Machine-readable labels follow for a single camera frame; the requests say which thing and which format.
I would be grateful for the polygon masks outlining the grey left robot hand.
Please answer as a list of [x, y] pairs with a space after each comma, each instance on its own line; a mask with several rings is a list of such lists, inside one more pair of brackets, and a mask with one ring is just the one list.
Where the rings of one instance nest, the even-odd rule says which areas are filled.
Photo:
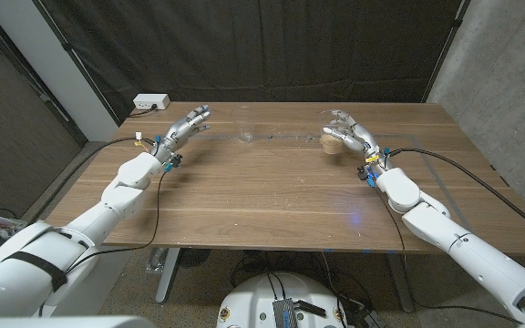
[[149, 153], [160, 162], [168, 161], [190, 137], [210, 128], [204, 125], [210, 115], [208, 105], [193, 109], [186, 117], [175, 121]]

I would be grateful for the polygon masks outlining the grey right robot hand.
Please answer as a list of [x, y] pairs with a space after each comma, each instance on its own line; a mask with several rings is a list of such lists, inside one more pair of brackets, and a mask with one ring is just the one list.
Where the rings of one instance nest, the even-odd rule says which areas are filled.
[[350, 114], [339, 109], [327, 110], [330, 122], [323, 126], [323, 132], [341, 140], [349, 149], [359, 153], [370, 166], [386, 169], [385, 155], [374, 136], [358, 124]]

